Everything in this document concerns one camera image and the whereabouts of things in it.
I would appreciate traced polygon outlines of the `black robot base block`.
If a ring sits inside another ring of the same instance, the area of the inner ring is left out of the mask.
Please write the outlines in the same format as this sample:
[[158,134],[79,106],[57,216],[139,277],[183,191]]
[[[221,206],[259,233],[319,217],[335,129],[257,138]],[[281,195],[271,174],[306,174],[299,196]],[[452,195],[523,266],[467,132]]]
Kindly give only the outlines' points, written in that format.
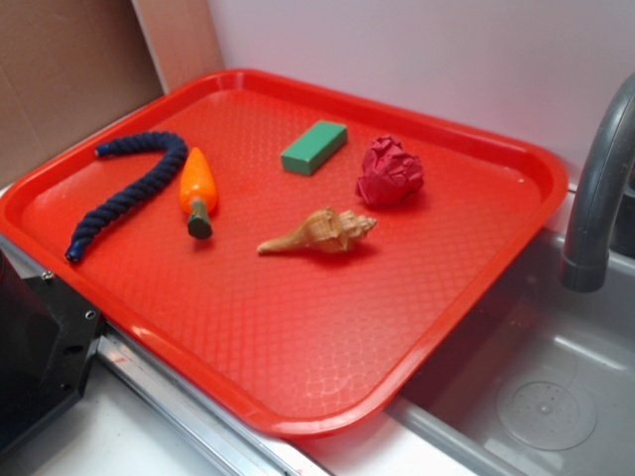
[[60,278],[21,278],[1,256],[1,455],[84,394],[100,310]]

